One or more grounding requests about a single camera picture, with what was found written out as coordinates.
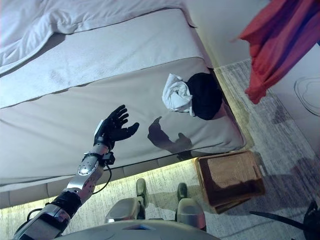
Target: red cloth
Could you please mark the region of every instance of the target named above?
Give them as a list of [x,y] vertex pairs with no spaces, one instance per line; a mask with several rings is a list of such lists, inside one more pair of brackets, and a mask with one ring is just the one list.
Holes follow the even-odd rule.
[[239,38],[250,44],[252,69],[245,93],[257,104],[320,40],[320,0],[273,0]]

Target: gray carpet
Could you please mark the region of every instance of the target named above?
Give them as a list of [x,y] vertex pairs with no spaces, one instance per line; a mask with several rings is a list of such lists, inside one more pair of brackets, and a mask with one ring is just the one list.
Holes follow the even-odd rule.
[[[180,182],[188,185],[189,196],[203,207],[207,231],[226,240],[303,240],[299,229],[259,216],[249,211],[263,211],[303,220],[311,199],[320,203],[320,161],[279,100],[268,92],[258,105],[244,94],[249,84],[250,61],[215,69],[221,87],[248,144],[247,149],[260,156],[264,175],[264,196],[255,197],[221,215],[214,214],[204,202],[197,174],[190,160],[111,182],[78,211],[65,233],[101,225],[108,210],[118,200],[135,195],[135,183],[144,178],[148,189],[147,218],[174,218],[176,189]],[[13,236],[28,212],[51,201],[0,210],[1,239]]]

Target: black hat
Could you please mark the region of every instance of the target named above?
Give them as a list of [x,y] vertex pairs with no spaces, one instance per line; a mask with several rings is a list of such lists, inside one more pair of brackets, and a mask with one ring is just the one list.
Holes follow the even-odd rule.
[[222,92],[216,76],[209,73],[196,73],[186,83],[192,95],[192,110],[196,116],[211,120],[219,111]]

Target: black wire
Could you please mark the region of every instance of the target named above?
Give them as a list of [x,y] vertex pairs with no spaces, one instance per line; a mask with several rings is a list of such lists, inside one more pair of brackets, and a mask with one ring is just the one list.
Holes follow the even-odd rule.
[[36,208],[36,209],[33,209],[31,212],[29,212],[28,216],[26,217],[26,221],[29,222],[30,221],[30,216],[31,214],[33,214],[34,212],[37,212],[37,211],[41,211],[42,208]]
[[111,172],[111,169],[110,169],[109,165],[107,165],[106,167],[108,168],[109,173],[110,173],[109,179],[108,179],[108,181],[106,182],[106,184],[105,184],[100,190],[92,193],[92,195],[101,192],[101,191],[108,185],[108,183],[110,182],[110,179],[111,179],[111,176],[112,176],[112,172]]
[[284,216],[279,216],[276,214],[272,214],[272,213],[267,213],[267,212],[260,212],[260,211],[249,211],[250,214],[254,214],[254,215],[258,215],[261,217],[265,217],[268,219],[273,219],[285,224],[289,224],[291,226],[296,227],[297,229],[301,229],[303,231],[307,231],[309,233],[313,233],[313,234],[317,234],[317,236],[319,236],[320,234],[320,230],[318,229],[314,229],[313,227],[309,227],[307,225],[305,225],[304,223],[300,223],[298,221],[292,220],[290,218],[284,217]]

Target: bed sheet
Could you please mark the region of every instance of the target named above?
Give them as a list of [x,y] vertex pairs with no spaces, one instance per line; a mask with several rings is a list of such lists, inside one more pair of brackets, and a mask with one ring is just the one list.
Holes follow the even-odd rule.
[[0,108],[190,57],[205,58],[211,65],[180,9],[71,35],[56,34],[28,62],[0,77]]
[[[208,72],[204,60],[186,58],[0,109],[0,164],[6,169],[0,184],[73,175],[83,152],[92,147],[100,120],[122,104],[130,114],[128,125],[139,122],[140,127],[134,136],[116,143],[113,168],[184,150],[224,153],[243,147],[245,140],[225,104],[210,121],[171,112],[163,104],[161,96],[169,73],[187,81],[199,72]],[[173,152],[153,145],[148,135],[157,120],[170,142],[183,134],[191,145]]]

